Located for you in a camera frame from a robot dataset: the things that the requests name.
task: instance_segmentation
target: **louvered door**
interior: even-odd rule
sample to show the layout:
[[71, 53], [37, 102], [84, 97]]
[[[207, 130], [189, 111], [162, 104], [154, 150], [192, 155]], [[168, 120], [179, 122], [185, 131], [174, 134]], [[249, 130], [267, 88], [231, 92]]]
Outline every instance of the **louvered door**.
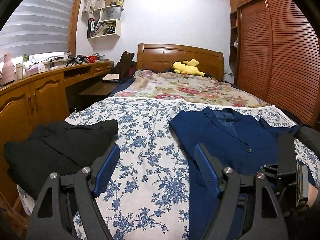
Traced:
[[319, 87], [319, 45], [312, 26], [292, 0], [267, 0], [273, 56], [266, 101], [311, 123]]
[[272, 57], [269, 13], [264, 0], [254, 0], [240, 9], [241, 55], [237, 85], [265, 99]]

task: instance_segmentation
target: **wooden headboard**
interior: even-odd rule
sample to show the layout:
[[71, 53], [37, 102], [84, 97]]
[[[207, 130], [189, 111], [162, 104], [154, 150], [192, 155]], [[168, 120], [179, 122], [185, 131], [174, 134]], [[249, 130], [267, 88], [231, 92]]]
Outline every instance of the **wooden headboard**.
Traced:
[[208, 49], [174, 44], [143, 44], [138, 46], [137, 69], [163, 71], [176, 61], [192, 60], [199, 62], [199, 71], [210, 74], [216, 80], [223, 80], [223, 53]]

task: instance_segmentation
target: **red basket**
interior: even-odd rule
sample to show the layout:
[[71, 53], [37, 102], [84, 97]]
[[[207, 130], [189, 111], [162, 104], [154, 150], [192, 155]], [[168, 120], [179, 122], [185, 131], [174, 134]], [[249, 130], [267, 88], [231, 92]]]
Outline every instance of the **red basket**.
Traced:
[[89, 63], [96, 62], [97, 56], [88, 56], [87, 59], [89, 60]]

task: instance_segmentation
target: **stuffed animal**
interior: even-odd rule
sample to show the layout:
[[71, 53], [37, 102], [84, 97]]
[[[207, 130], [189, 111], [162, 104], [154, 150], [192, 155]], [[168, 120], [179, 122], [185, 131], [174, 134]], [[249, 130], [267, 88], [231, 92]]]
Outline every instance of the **stuffed animal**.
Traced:
[[181, 62], [175, 62], [172, 65], [172, 68], [174, 69], [175, 73], [178, 74], [188, 74], [188, 75], [199, 75], [199, 76], [204, 76], [203, 72], [200, 72], [198, 68], [196, 67], [199, 64], [198, 61], [195, 59], [190, 60], [190, 61], [184, 61], [183, 63]]

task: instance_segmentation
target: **window blind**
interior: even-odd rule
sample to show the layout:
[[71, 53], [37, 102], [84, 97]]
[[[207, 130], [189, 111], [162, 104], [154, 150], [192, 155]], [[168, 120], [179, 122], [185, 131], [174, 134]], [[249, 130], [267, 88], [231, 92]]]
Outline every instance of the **window blind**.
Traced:
[[0, 54], [68, 50], [73, 0], [23, 0], [0, 31]]

